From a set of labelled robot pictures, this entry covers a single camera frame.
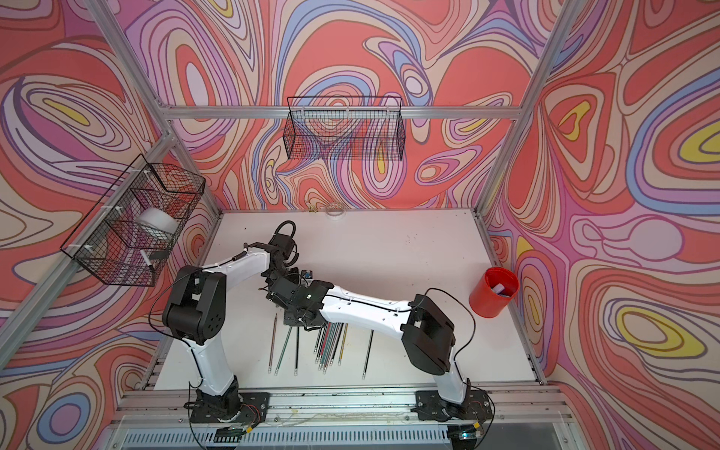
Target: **red container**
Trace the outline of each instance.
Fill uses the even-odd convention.
[[[492,288],[498,284],[505,287],[505,290],[501,292],[502,295],[492,291]],[[518,277],[513,272],[502,267],[490,267],[472,290],[470,307],[484,318],[493,318],[508,306],[519,286]]]

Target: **wall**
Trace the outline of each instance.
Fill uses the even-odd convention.
[[[0,6],[3,322],[52,266],[75,224],[158,139],[81,4]],[[0,449],[91,448],[156,347],[148,302],[178,267],[195,261],[209,228],[201,204],[154,288],[106,287],[77,273],[0,372]]]
[[[0,316],[69,230],[158,138],[108,45],[73,2],[0,6]]]
[[[500,92],[499,104],[519,104],[558,11],[554,1],[511,0],[115,5],[159,98],[191,106],[284,105],[336,84],[417,106]]]
[[[510,120],[428,121],[402,161],[288,161],[282,120],[176,120],[223,210],[473,207]]]
[[[284,105],[397,94],[406,105],[518,105],[555,1],[122,2],[116,18],[161,102]],[[218,206],[471,207],[509,121],[406,121],[402,163],[287,161],[281,120],[175,127]]]
[[[720,446],[720,4],[589,1],[484,210],[594,449]]]

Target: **tape roll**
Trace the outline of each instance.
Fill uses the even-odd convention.
[[[148,208],[135,218],[147,234],[157,239],[170,240],[178,229],[177,220],[158,208]]]
[[[345,205],[340,202],[329,203],[325,207],[325,216],[330,220],[340,220],[345,217]]]

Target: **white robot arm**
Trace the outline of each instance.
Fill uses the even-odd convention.
[[[287,224],[292,224],[291,235],[279,232]],[[304,286],[297,269],[290,267],[297,260],[296,251],[289,260],[296,248],[293,236],[294,223],[286,221],[268,244],[246,244],[242,253],[221,264],[185,266],[178,272],[163,323],[189,345],[202,378],[199,401],[210,405],[220,421],[234,419],[240,408],[238,382],[218,334],[225,321],[225,293],[255,274],[266,278],[267,298],[285,309],[286,325],[348,323],[401,340],[410,362],[433,375],[441,399],[451,405],[466,400],[467,386],[452,364],[454,326],[429,297],[418,294],[413,301],[393,302],[320,280]]]

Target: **white table surface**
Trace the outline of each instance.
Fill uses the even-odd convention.
[[[467,305],[469,293],[491,266],[469,210],[355,211],[340,220],[323,212],[243,212],[222,217],[207,263],[242,251],[243,243],[268,242],[284,220],[297,223],[300,269],[315,279],[352,292],[389,300],[412,300],[429,287],[445,289]],[[342,365],[318,371],[312,349],[317,331],[300,331],[298,375],[294,375],[295,331],[277,376],[268,374],[273,317],[278,313],[274,365],[288,327],[282,310],[265,299],[264,280],[253,276],[227,294],[227,317],[221,331],[231,370],[240,388],[416,386],[433,378],[408,361],[400,341],[375,333],[366,379],[362,369],[369,330],[349,327]],[[440,292],[428,296],[455,324],[456,347],[472,332],[472,320],[453,299]],[[474,315],[477,331],[457,358],[463,377],[473,382],[534,380],[509,311],[493,319]],[[174,341],[155,385],[156,390],[187,389],[198,380],[186,346]]]

